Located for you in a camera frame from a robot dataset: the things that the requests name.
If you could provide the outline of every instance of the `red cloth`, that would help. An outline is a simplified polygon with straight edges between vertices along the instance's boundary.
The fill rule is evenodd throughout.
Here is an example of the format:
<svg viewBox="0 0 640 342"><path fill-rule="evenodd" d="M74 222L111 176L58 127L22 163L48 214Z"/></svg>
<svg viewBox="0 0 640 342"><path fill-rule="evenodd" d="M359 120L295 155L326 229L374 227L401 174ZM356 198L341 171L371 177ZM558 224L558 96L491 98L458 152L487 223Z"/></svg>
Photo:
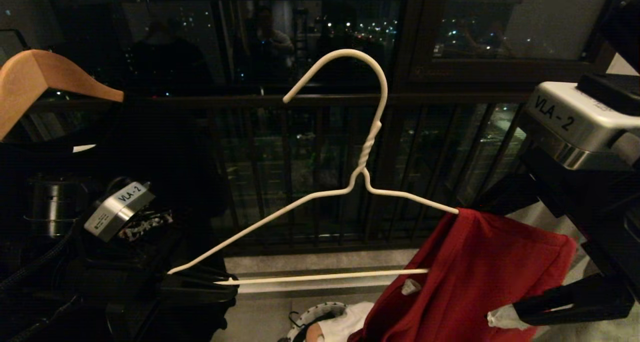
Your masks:
<svg viewBox="0 0 640 342"><path fill-rule="evenodd" d="M489 327L487 313L558 287L576 252L566 235L513 219L460 209L447 214L349 342L528 341L524 331ZM422 289L402 294L407 278Z"/></svg>

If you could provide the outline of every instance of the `black fabric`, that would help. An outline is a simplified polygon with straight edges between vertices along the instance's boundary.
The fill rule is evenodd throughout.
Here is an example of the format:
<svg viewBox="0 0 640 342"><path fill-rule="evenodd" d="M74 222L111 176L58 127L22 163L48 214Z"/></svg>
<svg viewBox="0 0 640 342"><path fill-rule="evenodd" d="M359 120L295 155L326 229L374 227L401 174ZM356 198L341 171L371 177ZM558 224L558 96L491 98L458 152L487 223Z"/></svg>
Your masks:
<svg viewBox="0 0 640 342"><path fill-rule="evenodd" d="M87 144L97 146L73 153L73 146ZM97 123L64 137L31 144L0 143L0 243L27 237L29 226L23 221L27 180L39 173L91 177L103 185L118 176L151 182L155 204L189 211L185 238L171 258L174 265L192 260L218 242L210 218L226 209L222 180L197 139L195 121L160 102L129 97L114 103ZM219 253L202 263L226 271ZM0 279L10 272L0 263ZM224 314L232 305L233 301L161 308L147 336L208 342L215 330L226 326ZM40 337L109 340L104 310L85 310L56 324Z"/></svg>

